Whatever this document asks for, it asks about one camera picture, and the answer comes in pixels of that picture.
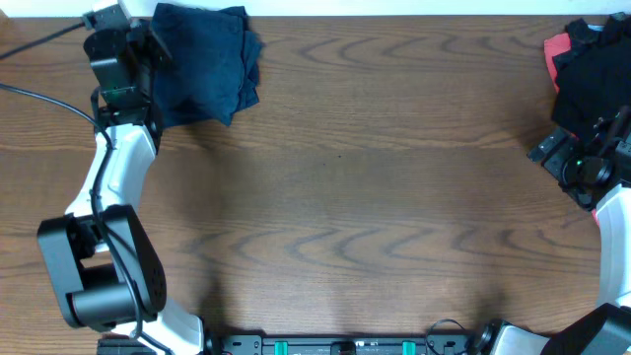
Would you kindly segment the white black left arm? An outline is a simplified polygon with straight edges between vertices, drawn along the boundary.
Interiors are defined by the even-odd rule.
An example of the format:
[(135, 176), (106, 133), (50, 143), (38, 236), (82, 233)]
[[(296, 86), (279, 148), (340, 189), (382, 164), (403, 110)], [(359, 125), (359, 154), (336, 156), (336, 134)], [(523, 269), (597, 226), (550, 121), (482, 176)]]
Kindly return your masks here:
[(147, 20), (97, 25), (84, 50), (99, 81), (97, 151), (63, 216), (37, 230), (60, 312), (74, 328), (126, 335), (158, 354), (201, 354), (202, 320), (169, 298), (136, 213), (163, 133), (153, 79), (171, 56)]

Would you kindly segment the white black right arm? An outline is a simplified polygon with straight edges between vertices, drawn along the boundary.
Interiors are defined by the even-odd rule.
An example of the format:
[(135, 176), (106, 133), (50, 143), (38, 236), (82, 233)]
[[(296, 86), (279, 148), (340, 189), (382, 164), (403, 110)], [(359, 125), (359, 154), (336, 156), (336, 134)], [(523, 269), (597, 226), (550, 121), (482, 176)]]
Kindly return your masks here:
[(624, 354), (630, 350), (630, 131), (609, 132), (589, 150), (557, 132), (535, 151), (556, 164), (561, 186), (586, 197), (600, 232), (596, 309), (544, 337), (505, 321), (490, 323), (475, 352), (490, 355)]

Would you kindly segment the blue denim shorts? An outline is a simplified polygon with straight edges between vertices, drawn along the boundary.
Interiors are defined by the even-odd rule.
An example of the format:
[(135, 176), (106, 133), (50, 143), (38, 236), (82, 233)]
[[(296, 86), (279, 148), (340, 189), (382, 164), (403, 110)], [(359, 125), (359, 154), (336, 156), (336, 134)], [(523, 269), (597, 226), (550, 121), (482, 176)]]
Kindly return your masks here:
[(151, 29), (172, 56), (154, 80), (154, 101), (166, 128), (211, 119), (232, 123), (245, 80), (246, 22), (242, 6), (156, 6)]

